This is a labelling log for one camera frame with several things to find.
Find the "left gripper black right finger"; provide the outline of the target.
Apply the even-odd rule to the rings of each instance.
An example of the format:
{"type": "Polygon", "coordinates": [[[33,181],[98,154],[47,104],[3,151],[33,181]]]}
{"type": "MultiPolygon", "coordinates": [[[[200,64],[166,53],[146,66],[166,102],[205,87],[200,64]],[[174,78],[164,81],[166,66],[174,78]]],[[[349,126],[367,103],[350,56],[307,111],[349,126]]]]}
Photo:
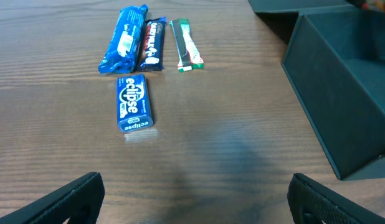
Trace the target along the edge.
{"type": "Polygon", "coordinates": [[[385,218],[301,173],[293,175],[287,199],[295,224],[385,224],[385,218]]]}

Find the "black clear candy bag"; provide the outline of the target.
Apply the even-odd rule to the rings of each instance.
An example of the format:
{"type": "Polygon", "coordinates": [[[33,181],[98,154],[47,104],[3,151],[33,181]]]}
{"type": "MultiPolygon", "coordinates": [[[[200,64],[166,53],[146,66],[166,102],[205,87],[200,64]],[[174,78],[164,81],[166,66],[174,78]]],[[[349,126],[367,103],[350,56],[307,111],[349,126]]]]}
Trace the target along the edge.
{"type": "Polygon", "coordinates": [[[360,9],[385,13],[385,0],[348,0],[348,2],[360,9]]]}

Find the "dark green box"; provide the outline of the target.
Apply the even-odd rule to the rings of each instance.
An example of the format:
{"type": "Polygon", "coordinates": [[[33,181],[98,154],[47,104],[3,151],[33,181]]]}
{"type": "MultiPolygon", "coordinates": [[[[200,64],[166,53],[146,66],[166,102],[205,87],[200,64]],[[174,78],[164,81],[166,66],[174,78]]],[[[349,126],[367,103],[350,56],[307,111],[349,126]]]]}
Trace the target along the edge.
{"type": "Polygon", "coordinates": [[[347,0],[249,0],[340,180],[385,178],[385,13],[347,0]]]}

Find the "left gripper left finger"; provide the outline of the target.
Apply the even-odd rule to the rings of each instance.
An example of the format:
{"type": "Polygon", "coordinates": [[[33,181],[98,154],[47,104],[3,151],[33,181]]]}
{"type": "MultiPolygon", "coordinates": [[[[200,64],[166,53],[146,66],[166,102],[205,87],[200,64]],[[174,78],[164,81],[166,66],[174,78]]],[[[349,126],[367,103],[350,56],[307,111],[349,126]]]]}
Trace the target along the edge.
{"type": "Polygon", "coordinates": [[[98,172],[89,172],[0,218],[2,224],[96,223],[105,196],[98,172]]]}

